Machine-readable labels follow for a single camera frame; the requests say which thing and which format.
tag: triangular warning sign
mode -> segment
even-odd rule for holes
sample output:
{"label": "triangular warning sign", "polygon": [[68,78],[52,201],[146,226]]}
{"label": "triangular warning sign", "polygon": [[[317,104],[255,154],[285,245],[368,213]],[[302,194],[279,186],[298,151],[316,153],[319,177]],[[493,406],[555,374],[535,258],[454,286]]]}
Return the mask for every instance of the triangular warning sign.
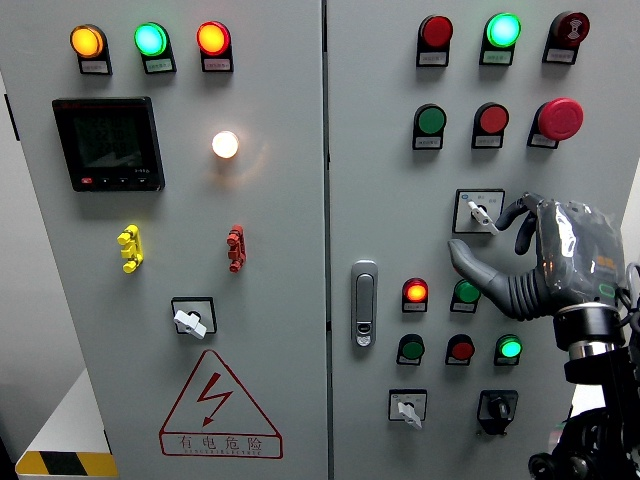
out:
{"label": "triangular warning sign", "polygon": [[282,436],[240,380],[205,350],[160,430],[164,455],[282,458]]}

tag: lightning bolt symbol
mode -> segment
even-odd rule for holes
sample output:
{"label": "lightning bolt symbol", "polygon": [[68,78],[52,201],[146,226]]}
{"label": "lightning bolt symbol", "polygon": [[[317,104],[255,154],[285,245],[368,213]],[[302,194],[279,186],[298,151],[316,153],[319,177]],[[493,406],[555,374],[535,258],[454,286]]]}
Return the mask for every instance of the lightning bolt symbol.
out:
{"label": "lightning bolt symbol", "polygon": [[213,413],[208,417],[204,417],[204,421],[202,422],[203,428],[209,425],[211,422],[213,422],[213,416],[216,414],[218,410],[220,410],[220,407],[224,405],[224,402],[229,400],[229,397],[233,393],[233,391],[231,391],[231,392],[218,393],[217,395],[208,395],[208,393],[211,391],[211,389],[214,387],[214,385],[218,380],[220,380],[220,374],[216,372],[211,376],[211,379],[207,382],[207,386],[204,387],[204,390],[202,390],[202,393],[200,393],[200,396],[198,397],[198,400],[197,400],[198,402],[205,402],[207,400],[213,400],[214,398],[222,398],[222,401],[218,404],[218,406],[213,411]]}

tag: red emergency stop button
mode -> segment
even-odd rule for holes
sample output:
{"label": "red emergency stop button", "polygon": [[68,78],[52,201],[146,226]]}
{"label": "red emergency stop button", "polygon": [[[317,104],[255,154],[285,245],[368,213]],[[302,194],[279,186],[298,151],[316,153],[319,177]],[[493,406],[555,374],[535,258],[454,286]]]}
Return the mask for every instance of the red emergency stop button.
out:
{"label": "red emergency stop button", "polygon": [[463,333],[454,335],[447,345],[447,365],[469,365],[476,348],[469,335]]}
{"label": "red emergency stop button", "polygon": [[561,141],[573,137],[584,119],[584,111],[572,98],[556,98],[546,103],[538,114],[540,133],[550,140]]}
{"label": "red emergency stop button", "polygon": [[582,12],[564,12],[551,24],[551,34],[556,42],[565,47],[577,47],[587,38],[591,24]]}
{"label": "red emergency stop button", "polygon": [[433,15],[422,22],[420,33],[430,47],[444,47],[453,36],[453,24],[447,17]]}

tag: illuminated orange light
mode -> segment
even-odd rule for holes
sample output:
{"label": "illuminated orange light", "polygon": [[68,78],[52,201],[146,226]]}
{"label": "illuminated orange light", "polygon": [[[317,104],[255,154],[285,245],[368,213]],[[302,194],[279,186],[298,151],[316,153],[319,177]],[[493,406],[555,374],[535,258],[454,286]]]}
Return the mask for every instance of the illuminated orange light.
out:
{"label": "illuminated orange light", "polygon": [[424,285],[411,285],[407,289],[407,298],[411,302],[423,302],[427,298],[427,288]]}
{"label": "illuminated orange light", "polygon": [[92,25],[79,25],[71,32],[71,47],[83,58],[95,58],[104,49],[102,32]]}
{"label": "illuminated orange light", "polygon": [[229,30],[220,22],[206,22],[200,25],[196,34],[200,50],[207,55],[220,55],[229,48]]}

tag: white wall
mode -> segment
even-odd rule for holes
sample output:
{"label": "white wall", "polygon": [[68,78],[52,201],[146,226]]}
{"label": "white wall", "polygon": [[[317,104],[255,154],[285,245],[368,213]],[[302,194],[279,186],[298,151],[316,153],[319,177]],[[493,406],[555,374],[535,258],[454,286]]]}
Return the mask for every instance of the white wall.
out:
{"label": "white wall", "polygon": [[0,76],[0,437],[16,461],[84,368]]}

